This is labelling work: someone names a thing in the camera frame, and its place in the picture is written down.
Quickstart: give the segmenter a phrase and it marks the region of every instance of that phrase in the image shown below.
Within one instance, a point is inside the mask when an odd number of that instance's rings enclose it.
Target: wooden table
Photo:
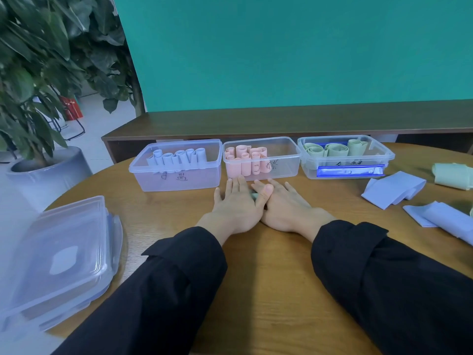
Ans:
[[[472,112],[472,99],[149,112],[102,140],[118,163],[166,139],[472,132]]]
[[[412,201],[385,211],[360,194],[367,179],[309,180],[302,170],[289,181],[313,206],[353,223],[370,221],[389,229],[389,236],[473,278],[473,247],[438,228],[421,228],[402,209],[434,200],[468,212],[473,192],[433,183],[434,162],[473,167],[473,156],[444,149],[386,143],[396,154],[387,174],[399,170],[427,179]],[[110,289],[91,306],[51,330],[67,336],[144,260],[156,240],[196,224],[211,211],[213,189],[182,192],[141,191],[128,172],[131,160],[107,168],[76,185],[51,208],[104,195],[111,213],[121,217],[126,233],[119,273]],[[221,185],[226,182],[225,173]],[[186,216],[177,217],[185,212]],[[322,286],[310,261],[311,244],[293,233],[259,223],[230,237],[223,249],[228,272],[198,332],[194,350],[206,354],[379,354],[361,328]]]

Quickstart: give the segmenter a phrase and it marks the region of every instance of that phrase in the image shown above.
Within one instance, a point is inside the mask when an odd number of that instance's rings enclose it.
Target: black sleeve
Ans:
[[[386,229],[335,220],[317,234],[312,264],[383,354],[473,354],[473,280]]]
[[[189,353],[227,271],[222,248],[193,227],[142,255],[147,260],[53,355]]]

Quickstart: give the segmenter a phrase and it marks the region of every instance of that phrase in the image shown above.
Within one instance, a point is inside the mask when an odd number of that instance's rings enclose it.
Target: white plant pot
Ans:
[[[56,149],[52,161],[52,166],[38,169],[34,160],[19,160],[7,170],[8,179],[38,212],[92,175],[78,147]]]

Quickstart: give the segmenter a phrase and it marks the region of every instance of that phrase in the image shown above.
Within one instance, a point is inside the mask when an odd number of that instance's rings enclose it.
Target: right hand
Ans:
[[[267,202],[268,210],[261,218],[267,226],[277,231],[299,233],[313,242],[321,226],[336,220],[322,208],[312,208],[288,182],[284,186],[273,179],[268,182],[274,186],[274,191]],[[251,187],[259,193],[264,184],[256,180]]]

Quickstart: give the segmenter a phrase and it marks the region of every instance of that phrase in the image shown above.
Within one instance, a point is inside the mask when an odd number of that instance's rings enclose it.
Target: hand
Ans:
[[[205,214],[196,226],[208,230],[223,245],[230,235],[249,231],[260,221],[272,191],[272,185],[263,185],[255,202],[243,176],[229,178],[225,199],[222,200],[217,187],[212,212]]]
[[[261,221],[277,231],[293,231],[313,242],[320,227],[336,218],[322,208],[312,208],[307,201],[288,183],[284,186],[273,179],[268,182],[274,191],[268,201]],[[258,193],[265,185],[256,180],[251,187]]]

